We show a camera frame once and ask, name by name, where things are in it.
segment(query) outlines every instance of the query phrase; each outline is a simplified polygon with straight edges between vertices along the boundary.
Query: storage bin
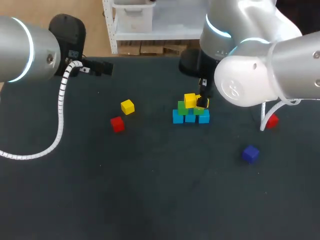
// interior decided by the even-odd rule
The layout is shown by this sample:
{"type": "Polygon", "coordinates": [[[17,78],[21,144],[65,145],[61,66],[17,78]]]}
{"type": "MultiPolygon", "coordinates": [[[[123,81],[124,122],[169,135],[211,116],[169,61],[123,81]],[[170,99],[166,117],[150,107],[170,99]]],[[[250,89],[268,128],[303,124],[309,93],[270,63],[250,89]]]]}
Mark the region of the storage bin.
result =
{"type": "Polygon", "coordinates": [[[118,29],[125,33],[152,32],[152,20],[156,3],[142,5],[113,4],[116,9],[118,29]]]}

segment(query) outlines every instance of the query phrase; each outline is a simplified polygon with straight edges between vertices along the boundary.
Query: yellow cube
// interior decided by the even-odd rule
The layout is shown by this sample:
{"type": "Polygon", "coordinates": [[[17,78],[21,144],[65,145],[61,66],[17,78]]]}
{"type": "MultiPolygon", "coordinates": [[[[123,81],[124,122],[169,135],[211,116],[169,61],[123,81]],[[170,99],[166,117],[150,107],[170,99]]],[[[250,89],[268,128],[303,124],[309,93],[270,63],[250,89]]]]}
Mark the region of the yellow cube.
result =
{"type": "Polygon", "coordinates": [[[184,106],[186,109],[193,109],[197,106],[195,93],[187,93],[184,95],[184,106]]]}
{"type": "MultiPolygon", "coordinates": [[[[199,95],[195,95],[195,98],[196,98],[197,101],[198,101],[198,99],[199,99],[200,97],[201,97],[200,94],[199,94],[199,95]]],[[[207,104],[206,108],[209,107],[209,103],[210,103],[210,99],[208,98],[208,104],[207,104]]]]}
{"type": "Polygon", "coordinates": [[[121,103],[121,109],[125,115],[129,115],[135,111],[135,105],[132,103],[130,99],[128,99],[121,103]]]}

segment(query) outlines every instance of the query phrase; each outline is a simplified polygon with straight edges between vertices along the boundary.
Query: red cube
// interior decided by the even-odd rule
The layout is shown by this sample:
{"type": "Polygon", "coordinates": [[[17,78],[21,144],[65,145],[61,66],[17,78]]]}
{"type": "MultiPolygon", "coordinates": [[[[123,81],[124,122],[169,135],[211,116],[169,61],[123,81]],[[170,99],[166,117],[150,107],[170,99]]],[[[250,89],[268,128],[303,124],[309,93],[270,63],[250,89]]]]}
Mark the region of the red cube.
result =
{"type": "Polygon", "coordinates": [[[277,115],[272,114],[271,117],[269,118],[268,122],[266,123],[266,128],[272,129],[275,126],[277,126],[278,122],[279,122],[279,118],[277,117],[277,115]]]}
{"type": "Polygon", "coordinates": [[[120,116],[112,118],[110,122],[115,133],[119,133],[125,130],[125,123],[120,116]]]}

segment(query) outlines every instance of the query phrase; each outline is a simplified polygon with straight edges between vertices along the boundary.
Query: blue cube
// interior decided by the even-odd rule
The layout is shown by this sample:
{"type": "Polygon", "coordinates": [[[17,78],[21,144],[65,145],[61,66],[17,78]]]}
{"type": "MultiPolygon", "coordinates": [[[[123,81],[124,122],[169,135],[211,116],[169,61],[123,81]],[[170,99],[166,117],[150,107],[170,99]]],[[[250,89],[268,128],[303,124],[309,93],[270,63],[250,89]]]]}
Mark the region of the blue cube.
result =
{"type": "Polygon", "coordinates": [[[199,115],[199,124],[208,124],[210,122],[209,109],[204,110],[204,114],[199,115]]]}
{"type": "Polygon", "coordinates": [[[259,157],[259,150],[254,146],[248,146],[242,153],[242,158],[250,164],[253,164],[259,157]]]}
{"type": "Polygon", "coordinates": [[[185,115],[185,122],[186,123],[195,123],[196,122],[196,115],[194,115],[194,110],[191,108],[187,115],[185,115]]]}
{"type": "Polygon", "coordinates": [[[172,118],[174,124],[183,124],[184,123],[184,116],[178,114],[178,110],[174,109],[172,111],[172,118]]]}

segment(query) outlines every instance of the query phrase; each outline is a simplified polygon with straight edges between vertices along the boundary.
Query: stacked blocks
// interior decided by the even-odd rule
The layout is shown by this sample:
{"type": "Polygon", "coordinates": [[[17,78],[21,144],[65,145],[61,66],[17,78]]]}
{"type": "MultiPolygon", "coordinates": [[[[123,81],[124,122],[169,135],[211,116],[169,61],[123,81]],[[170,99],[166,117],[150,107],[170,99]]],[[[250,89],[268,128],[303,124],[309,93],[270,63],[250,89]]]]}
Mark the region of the stacked blocks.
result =
{"type": "Polygon", "coordinates": [[[172,118],[173,118],[173,123],[174,124],[183,124],[184,123],[184,116],[183,115],[179,115],[177,109],[174,109],[172,111],[172,118]]]}
{"type": "Polygon", "coordinates": [[[194,110],[189,109],[189,113],[185,115],[185,122],[186,123],[195,123],[196,122],[196,115],[194,115],[194,110]]]}
{"type": "Polygon", "coordinates": [[[135,111],[135,105],[132,103],[130,99],[128,99],[121,103],[121,109],[125,115],[129,115],[135,111]]]}
{"type": "Polygon", "coordinates": [[[266,128],[272,129],[275,126],[277,126],[278,122],[279,122],[279,118],[277,117],[277,115],[272,114],[271,117],[269,118],[268,122],[266,123],[266,128]]]}
{"type": "Polygon", "coordinates": [[[242,158],[249,164],[253,164],[258,159],[259,153],[257,148],[250,145],[242,152],[242,158]]]}
{"type": "Polygon", "coordinates": [[[203,114],[199,116],[199,124],[208,124],[210,122],[210,113],[208,109],[203,110],[203,114]]]}
{"type": "Polygon", "coordinates": [[[202,107],[195,107],[193,109],[194,115],[203,115],[205,113],[205,110],[202,107]]]}
{"type": "Polygon", "coordinates": [[[197,107],[197,98],[199,97],[200,95],[196,96],[194,93],[187,93],[184,95],[184,101],[178,101],[178,109],[172,111],[174,124],[183,124],[184,122],[194,124],[197,118],[199,124],[208,124],[210,122],[209,110],[197,107]]]}
{"type": "Polygon", "coordinates": [[[178,114],[179,115],[187,115],[189,110],[185,107],[184,101],[178,101],[178,114]]]}
{"type": "Polygon", "coordinates": [[[197,106],[196,94],[188,93],[184,95],[184,106],[186,109],[193,109],[197,106]]]}
{"type": "Polygon", "coordinates": [[[112,118],[110,122],[115,133],[119,133],[125,130],[125,123],[120,116],[112,118]]]}

